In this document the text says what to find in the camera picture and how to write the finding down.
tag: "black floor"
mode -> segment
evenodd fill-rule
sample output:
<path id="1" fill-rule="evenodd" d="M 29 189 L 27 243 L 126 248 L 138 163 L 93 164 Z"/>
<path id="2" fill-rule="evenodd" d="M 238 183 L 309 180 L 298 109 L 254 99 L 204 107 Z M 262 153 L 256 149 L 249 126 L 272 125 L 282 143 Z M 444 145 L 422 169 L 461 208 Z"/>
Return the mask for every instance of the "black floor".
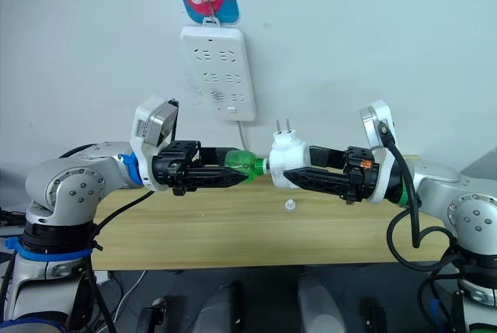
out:
<path id="1" fill-rule="evenodd" d="M 395 263 L 196 269 L 178 275 L 152 271 L 127 301 L 116 328 L 119 333 L 134 333 L 141 308 L 157 297 L 167 296 L 170 301 L 167 324 L 155 331 L 188 333 L 212 294 L 223 285 L 239 281 L 244 289 L 244 333 L 300 333 L 297 281 L 304 272 L 316 275 L 328 288 L 349 333 L 367 332 L 360 308 L 365 299 L 374 299 L 384 308 L 389 333 L 429 331 L 415 302 L 417 287 L 426 276 Z M 115 275 L 127 290 L 140 272 Z M 112 310 L 118 300 L 118 287 L 111 281 L 102 289 Z"/>

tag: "wooden table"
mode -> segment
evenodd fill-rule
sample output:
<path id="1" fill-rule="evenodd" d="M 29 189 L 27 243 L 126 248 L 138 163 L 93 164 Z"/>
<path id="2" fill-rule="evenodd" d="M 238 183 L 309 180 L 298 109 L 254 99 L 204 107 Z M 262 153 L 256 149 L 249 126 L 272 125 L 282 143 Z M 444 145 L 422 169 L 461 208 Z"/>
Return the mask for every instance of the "wooden table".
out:
<path id="1" fill-rule="evenodd" d="M 106 197 L 96 222 L 144 194 L 122 190 Z M 292 198 L 297 207 L 285 211 Z M 229 189 L 199 189 L 176 197 L 159 192 L 114 219 L 98 236 L 95 269 L 188 269 L 248 265 L 392 262 L 385 233 L 399 208 L 385 201 L 346 205 L 336 196 L 275 189 L 268 177 Z M 421 214 L 421 225 L 440 225 Z M 410 245 L 404 219 L 394 235 L 411 260 L 439 258 L 447 240 L 431 234 Z"/>

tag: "screw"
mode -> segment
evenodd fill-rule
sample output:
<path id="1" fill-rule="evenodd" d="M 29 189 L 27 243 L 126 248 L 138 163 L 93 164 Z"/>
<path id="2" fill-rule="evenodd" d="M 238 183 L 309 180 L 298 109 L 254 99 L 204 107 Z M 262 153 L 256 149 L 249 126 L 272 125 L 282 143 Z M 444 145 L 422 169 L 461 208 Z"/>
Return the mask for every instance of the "screw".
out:
<path id="1" fill-rule="evenodd" d="M 380 122 L 379 129 L 382 134 L 386 134 L 388 132 L 388 127 L 383 122 Z"/>

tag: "green plastic bottle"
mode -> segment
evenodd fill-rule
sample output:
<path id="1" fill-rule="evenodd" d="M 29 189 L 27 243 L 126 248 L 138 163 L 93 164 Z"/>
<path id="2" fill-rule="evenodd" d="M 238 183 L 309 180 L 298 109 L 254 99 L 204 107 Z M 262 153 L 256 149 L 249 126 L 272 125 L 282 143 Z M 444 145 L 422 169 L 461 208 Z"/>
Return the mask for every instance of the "green plastic bottle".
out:
<path id="1" fill-rule="evenodd" d="M 257 157 L 251 151 L 229 151 L 224 158 L 224 166 L 248 174 L 245 183 L 264 174 L 265 165 L 266 159 Z"/>

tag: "blue ring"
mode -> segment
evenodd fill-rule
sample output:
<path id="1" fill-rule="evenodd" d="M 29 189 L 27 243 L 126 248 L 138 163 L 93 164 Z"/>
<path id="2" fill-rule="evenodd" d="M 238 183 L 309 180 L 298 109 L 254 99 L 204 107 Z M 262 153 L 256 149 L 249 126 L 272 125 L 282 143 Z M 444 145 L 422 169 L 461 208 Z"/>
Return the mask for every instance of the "blue ring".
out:
<path id="1" fill-rule="evenodd" d="M 23 257 L 24 259 L 28 259 L 30 261 L 38 261 L 38 262 L 59 262 L 59 261 L 72 261 L 75 259 L 80 259 L 87 257 L 92 254 L 93 249 L 85 249 L 81 251 L 74 251 L 72 253 L 63 253 L 63 254 L 40 254 L 33 253 L 31 251 L 26 250 L 19 243 L 18 238 L 7 238 L 5 240 L 5 247 L 7 249 L 15 249 Z"/>

